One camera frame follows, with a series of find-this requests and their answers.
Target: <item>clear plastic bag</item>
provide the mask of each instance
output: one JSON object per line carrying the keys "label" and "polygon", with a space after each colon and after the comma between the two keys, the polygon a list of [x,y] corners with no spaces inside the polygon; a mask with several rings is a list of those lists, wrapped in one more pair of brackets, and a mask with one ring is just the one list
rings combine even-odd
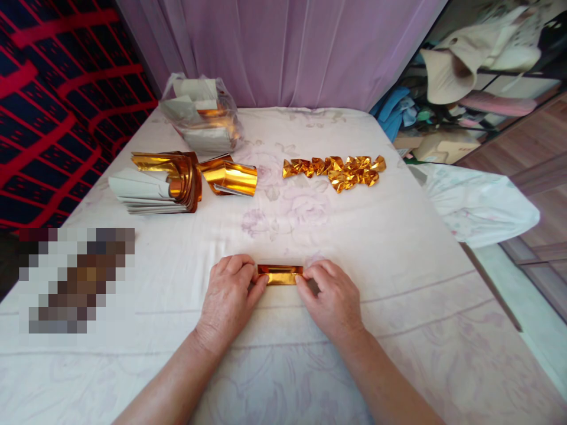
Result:
{"label": "clear plastic bag", "polygon": [[242,138],[234,99],[223,80],[170,75],[159,108],[197,153],[232,152]]}

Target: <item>blue cloth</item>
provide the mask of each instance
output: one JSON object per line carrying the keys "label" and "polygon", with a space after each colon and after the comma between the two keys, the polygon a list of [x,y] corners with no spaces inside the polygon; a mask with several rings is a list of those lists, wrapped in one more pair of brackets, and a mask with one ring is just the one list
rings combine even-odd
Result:
{"label": "blue cloth", "polygon": [[396,139],[402,122],[407,127],[416,121],[417,111],[413,108],[415,105],[413,100],[408,97],[409,92],[407,87],[396,87],[386,101],[384,98],[380,99],[370,111],[372,115],[375,115],[383,104],[377,120],[392,142]]}

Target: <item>plastic bag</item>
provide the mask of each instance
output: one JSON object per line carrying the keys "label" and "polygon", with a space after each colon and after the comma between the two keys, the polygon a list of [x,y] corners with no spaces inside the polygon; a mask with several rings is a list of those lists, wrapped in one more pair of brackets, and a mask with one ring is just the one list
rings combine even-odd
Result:
{"label": "plastic bag", "polygon": [[410,165],[459,242],[481,248],[518,236],[539,211],[506,176],[451,165]]}
{"label": "plastic bag", "polygon": [[220,78],[171,74],[159,109],[197,153],[232,152],[242,137],[236,103]]}

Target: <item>red and black fabric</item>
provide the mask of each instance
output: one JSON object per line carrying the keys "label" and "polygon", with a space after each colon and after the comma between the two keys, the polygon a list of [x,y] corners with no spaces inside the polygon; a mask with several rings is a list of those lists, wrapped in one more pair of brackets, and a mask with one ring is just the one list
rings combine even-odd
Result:
{"label": "red and black fabric", "polygon": [[0,230],[61,226],[156,106],[111,0],[0,0]]}

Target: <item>floral bedsheet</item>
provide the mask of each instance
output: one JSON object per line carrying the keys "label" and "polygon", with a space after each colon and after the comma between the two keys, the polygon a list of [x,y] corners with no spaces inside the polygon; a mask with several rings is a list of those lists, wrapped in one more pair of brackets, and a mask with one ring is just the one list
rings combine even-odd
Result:
{"label": "floral bedsheet", "polygon": [[[210,267],[240,252],[338,263],[360,288],[368,329],[448,424],[567,421],[565,402],[371,116],[271,108],[239,110],[239,119],[245,140],[233,158],[258,167],[253,198],[215,197],[204,186],[195,214],[128,215],[108,176],[133,167],[132,151],[186,149],[156,110],[67,220],[67,229],[136,232],[123,291],[117,284],[86,334],[26,335],[24,282],[0,305],[3,422],[112,421],[197,322]],[[330,155],[383,155],[387,170],[377,185],[340,195],[324,176],[281,178],[284,159]],[[372,418],[295,288],[270,287],[192,422]]]}

